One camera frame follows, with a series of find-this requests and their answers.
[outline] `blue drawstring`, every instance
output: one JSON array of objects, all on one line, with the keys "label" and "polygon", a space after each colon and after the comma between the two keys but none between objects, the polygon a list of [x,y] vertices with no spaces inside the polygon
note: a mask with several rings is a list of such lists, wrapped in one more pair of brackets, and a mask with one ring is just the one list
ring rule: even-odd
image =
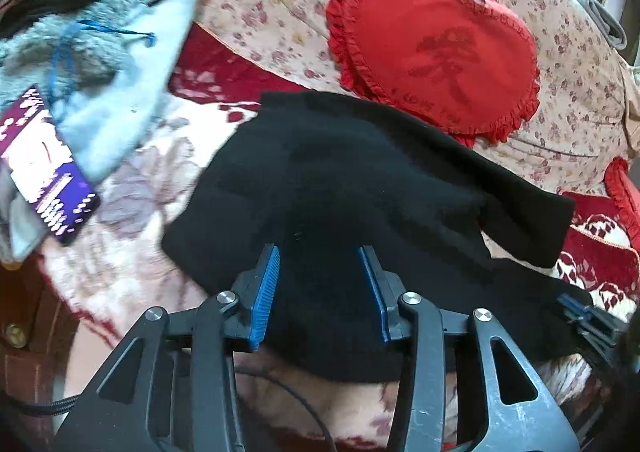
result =
[{"label": "blue drawstring", "polygon": [[[143,32],[134,32],[132,30],[124,30],[121,28],[111,28],[110,26],[101,25],[100,23],[91,20],[85,19],[82,21],[78,21],[76,23],[72,23],[68,25],[65,31],[60,38],[60,42],[56,47],[55,52],[51,57],[51,71],[49,72],[49,85],[47,89],[47,94],[49,95],[49,103],[51,106],[54,104],[56,96],[54,92],[56,90],[56,81],[58,80],[58,68],[60,66],[60,58],[62,57],[62,62],[65,69],[68,73],[74,77],[76,74],[76,65],[74,63],[74,55],[71,47],[71,42],[73,38],[83,30],[94,30],[96,32],[105,32],[108,34],[124,34],[124,35],[136,35],[136,36],[145,36],[146,45],[148,47],[153,47],[156,45],[158,38],[155,34],[143,33]],[[71,89],[68,91],[67,95],[71,95],[76,90],[76,83],[72,82]]]}]

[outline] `ruffled trim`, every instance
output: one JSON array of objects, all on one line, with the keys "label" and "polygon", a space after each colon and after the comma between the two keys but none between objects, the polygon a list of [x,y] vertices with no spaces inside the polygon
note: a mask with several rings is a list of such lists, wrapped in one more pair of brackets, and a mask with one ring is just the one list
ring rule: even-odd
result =
[{"label": "ruffled trim", "polygon": [[[330,0],[326,7],[326,18],[329,26],[329,51],[334,60],[341,65],[340,68],[340,84],[345,89],[351,90],[358,96],[373,100],[375,102],[386,103],[396,108],[403,109],[414,116],[425,119],[431,124],[435,122],[428,119],[418,109],[411,109],[399,105],[391,99],[385,90],[377,83],[367,62],[365,61],[358,45],[353,37],[346,32],[344,24],[344,6],[347,0]],[[514,107],[503,116],[489,124],[479,124],[464,131],[453,132],[442,126],[438,127],[451,135],[456,140],[463,142],[464,145],[470,147],[473,145],[474,136],[481,136],[490,143],[506,142],[508,135],[520,128],[522,121],[529,121],[540,106],[538,100],[538,92],[540,91],[540,69],[538,68],[538,57],[536,43],[532,33],[524,26],[520,19],[508,8],[500,6],[504,10],[493,10],[484,4],[478,4],[475,0],[459,0],[464,6],[473,10],[476,14],[483,14],[500,21],[504,25],[512,28],[529,46],[530,63],[532,65],[531,85],[524,93],[523,97],[518,100]],[[359,4],[361,0],[352,0],[351,3]]]},{"label": "ruffled trim", "polygon": [[640,252],[640,212],[634,207],[621,175],[627,175],[629,165],[624,158],[616,156],[604,172],[604,186],[607,194],[620,209],[620,222],[624,225],[631,246]]}]

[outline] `rolled gray towel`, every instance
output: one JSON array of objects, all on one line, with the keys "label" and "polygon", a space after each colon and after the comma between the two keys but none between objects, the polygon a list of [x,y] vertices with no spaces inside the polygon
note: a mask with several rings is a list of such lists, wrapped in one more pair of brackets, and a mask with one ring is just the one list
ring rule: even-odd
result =
[{"label": "rolled gray towel", "polygon": [[577,0],[596,23],[609,45],[616,50],[626,48],[626,33],[620,23],[615,20],[598,0]]}]

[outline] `black cloth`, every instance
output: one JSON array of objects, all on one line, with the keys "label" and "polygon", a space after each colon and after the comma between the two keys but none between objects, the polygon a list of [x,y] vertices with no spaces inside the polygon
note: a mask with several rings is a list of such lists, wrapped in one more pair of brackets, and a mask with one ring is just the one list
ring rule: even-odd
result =
[{"label": "black cloth", "polygon": [[494,312],[529,360],[574,352],[556,309],[578,288],[491,259],[480,229],[514,257],[551,267],[574,203],[544,192],[399,110],[348,96],[264,93],[202,173],[162,249],[214,295],[281,250],[266,343],[347,382],[397,380],[357,249],[442,309]]},{"label": "black cloth", "polygon": [[68,14],[100,0],[20,0],[0,19],[0,39],[13,37],[39,19],[52,14]]}]

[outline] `red heart-shaped pillow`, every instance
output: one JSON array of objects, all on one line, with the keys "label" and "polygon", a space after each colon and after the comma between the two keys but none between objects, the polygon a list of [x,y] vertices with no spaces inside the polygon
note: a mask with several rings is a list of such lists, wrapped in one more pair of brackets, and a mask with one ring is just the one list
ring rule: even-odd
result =
[{"label": "red heart-shaped pillow", "polygon": [[536,45],[495,0],[331,0],[340,83],[451,133],[490,142],[538,108]]}]

